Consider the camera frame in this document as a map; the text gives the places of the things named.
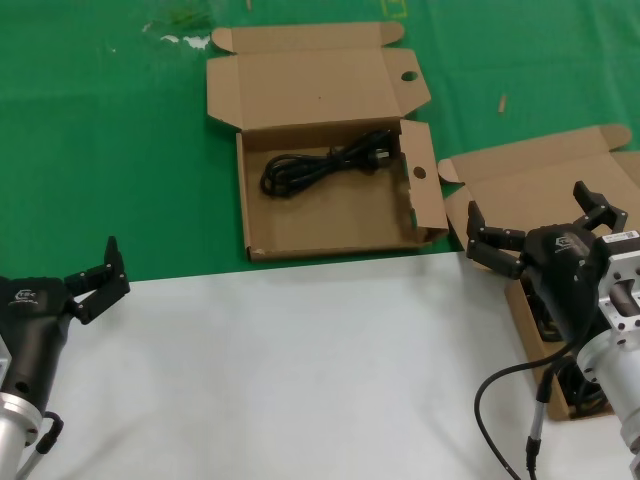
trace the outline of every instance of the small debris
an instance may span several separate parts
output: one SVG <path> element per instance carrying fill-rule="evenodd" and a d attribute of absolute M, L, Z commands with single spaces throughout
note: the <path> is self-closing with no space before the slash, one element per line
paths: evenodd
<path fill-rule="evenodd" d="M 500 104 L 498 105 L 498 113 L 503 114 L 506 106 L 507 106 L 507 96 L 502 95 L 502 97 L 500 97 Z"/>
<path fill-rule="evenodd" d="M 211 40 L 210 37 L 184 37 L 183 40 L 189 44 L 191 48 L 204 50 Z"/>
<path fill-rule="evenodd" d="M 180 39 L 174 35 L 165 35 L 160 40 L 169 40 L 171 43 L 178 43 Z"/>

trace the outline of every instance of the metal cylinder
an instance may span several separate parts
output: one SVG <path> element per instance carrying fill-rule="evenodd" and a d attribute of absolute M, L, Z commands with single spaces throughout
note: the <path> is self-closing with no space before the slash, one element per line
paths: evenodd
<path fill-rule="evenodd" d="M 27 431 L 14 415 L 0 414 L 0 480 L 13 480 L 27 442 Z"/>
<path fill-rule="evenodd" d="M 38 438 L 42 416 L 26 400 L 0 393 L 0 480 L 14 480 L 26 445 Z"/>
<path fill-rule="evenodd" d="M 627 447 L 640 451 L 640 336 L 622 338 L 604 332 L 580 351 L 578 365 L 588 380 L 602 387 L 622 423 L 620 434 Z"/>

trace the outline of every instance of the green tablecloth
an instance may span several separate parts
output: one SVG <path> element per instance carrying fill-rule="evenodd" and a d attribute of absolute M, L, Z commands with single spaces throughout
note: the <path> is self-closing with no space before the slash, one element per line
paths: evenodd
<path fill-rule="evenodd" d="M 397 19 L 433 95 L 417 118 L 431 124 L 437 158 L 596 123 L 640 127 L 637 0 L 253 7 L 2 2 L 0 275 L 65 275 L 99 263 L 109 234 L 134 280 L 256 268 L 243 251 L 233 129 L 205 111 L 205 61 L 219 53 L 160 40 L 167 34 Z M 443 240 L 425 252 L 451 248 Z"/>

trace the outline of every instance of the cardboard box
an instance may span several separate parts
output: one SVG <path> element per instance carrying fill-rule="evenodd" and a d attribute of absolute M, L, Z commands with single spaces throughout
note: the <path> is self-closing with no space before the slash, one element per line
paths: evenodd
<path fill-rule="evenodd" d="M 583 215 L 573 198 L 573 187 L 582 180 L 591 191 L 604 194 L 612 205 L 628 212 L 626 230 L 639 230 L 640 153 L 613 152 L 630 140 L 628 128 L 605 125 L 442 160 L 438 164 L 441 181 L 461 185 L 445 200 L 449 221 L 465 248 L 471 200 L 478 203 L 487 225 L 492 227 L 529 231 L 571 223 Z M 610 232 L 602 227 L 596 233 Z M 562 347 L 562 343 L 547 343 L 540 337 L 521 281 L 509 284 L 506 297 L 530 361 Z M 534 371 L 536 382 L 543 371 Z M 557 380 L 548 413 L 553 420 L 569 420 L 573 413 Z"/>
<path fill-rule="evenodd" d="M 448 225 L 428 125 L 403 116 L 430 100 L 399 23 L 216 29 L 235 55 L 207 63 L 210 116 L 241 129 L 238 170 L 250 259 L 420 248 Z M 262 193 L 281 153 L 326 155 L 376 129 L 397 134 L 390 168 L 339 172 L 290 199 Z"/>
<path fill-rule="evenodd" d="M 540 333 L 538 332 L 538 327 L 536 326 L 533 312 L 529 307 L 529 302 L 527 301 L 521 280 L 514 280 L 510 282 L 505 289 L 505 294 L 507 297 L 507 303 L 511 309 L 513 322 L 518 330 L 518 334 L 520 335 L 522 345 L 524 346 L 524 350 L 529 361 L 548 357 L 549 355 L 556 353 L 565 345 L 564 342 L 550 343 L 542 340 Z M 542 380 L 544 370 L 545 367 L 533 370 L 533 376 L 536 380 L 536 384 L 539 384 Z M 553 379 L 551 401 L 549 402 L 547 413 L 551 420 L 574 420 L 573 415 L 575 414 L 575 409 L 573 407 L 569 407 L 557 378 Z M 613 409 L 610 405 L 607 405 L 601 413 L 588 418 L 611 415 L 612 413 Z"/>

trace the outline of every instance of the coiled black cable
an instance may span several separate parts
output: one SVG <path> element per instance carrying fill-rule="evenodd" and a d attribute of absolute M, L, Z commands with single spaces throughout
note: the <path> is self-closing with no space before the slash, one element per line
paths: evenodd
<path fill-rule="evenodd" d="M 390 162 L 391 131 L 367 133 L 343 149 L 331 147 L 326 156 L 284 154 L 267 163 L 260 188 L 270 197 L 291 197 L 339 170 L 373 172 Z"/>

